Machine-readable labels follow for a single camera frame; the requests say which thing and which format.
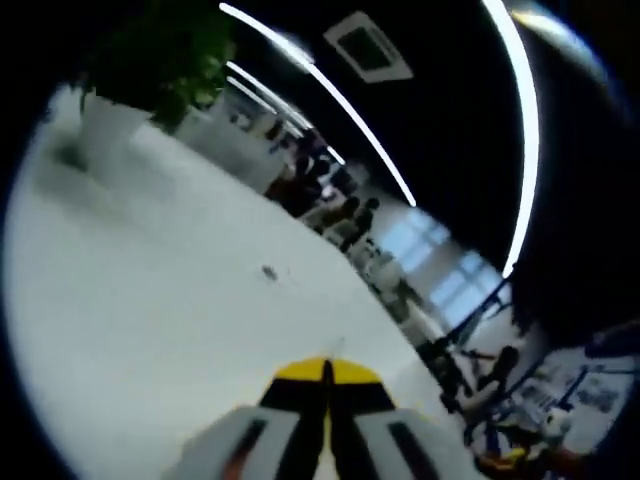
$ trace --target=window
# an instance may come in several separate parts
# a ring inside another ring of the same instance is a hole
[[[380,241],[380,248],[400,259],[420,241],[419,233],[404,222],[396,223]]]
[[[460,260],[460,267],[466,273],[473,274],[482,266],[482,257],[474,251],[469,251]]]
[[[426,232],[435,224],[433,218],[419,208],[412,208],[407,217],[409,223],[421,232]]]
[[[431,232],[429,232],[429,238],[435,245],[442,245],[451,235],[449,230],[444,225],[438,225]]]
[[[421,263],[423,263],[433,252],[433,247],[427,242],[423,242],[414,248],[408,255],[400,259],[402,269],[407,272],[413,272]]]
[[[502,276],[495,268],[487,263],[478,272],[477,281],[478,284],[487,292],[487,295],[489,295],[498,287],[498,285],[500,285]]]
[[[455,328],[487,298],[473,283],[468,284],[444,309],[443,316],[451,328]]]
[[[464,285],[465,281],[464,275],[458,270],[454,270],[431,292],[431,301],[441,309],[447,303],[447,300]]]

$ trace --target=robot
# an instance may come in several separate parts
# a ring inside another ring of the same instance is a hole
[[[360,365],[311,358],[190,440],[165,480],[480,480],[459,438]]]

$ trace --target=white planter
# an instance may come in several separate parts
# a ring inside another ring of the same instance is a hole
[[[94,96],[87,98],[78,150],[89,174],[109,182],[124,167],[124,147],[151,114]]]

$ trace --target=gray panel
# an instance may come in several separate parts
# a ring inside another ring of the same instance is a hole
[[[242,480],[274,479],[280,459],[299,415],[262,407],[240,407],[207,428],[185,446],[167,480],[214,480],[225,467],[255,421],[266,426],[247,457]]]
[[[414,410],[360,415],[356,424],[369,448],[380,480],[413,480],[400,448],[391,436],[389,426],[402,423],[414,435],[423,452],[432,461],[441,480],[480,480],[484,477],[475,469],[462,438],[431,423]]]

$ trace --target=potted plant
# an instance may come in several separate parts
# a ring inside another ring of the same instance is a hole
[[[207,0],[149,0],[106,36],[83,68],[79,151],[87,168],[108,168],[146,120],[170,131],[190,105],[213,102],[233,54],[229,32]]]

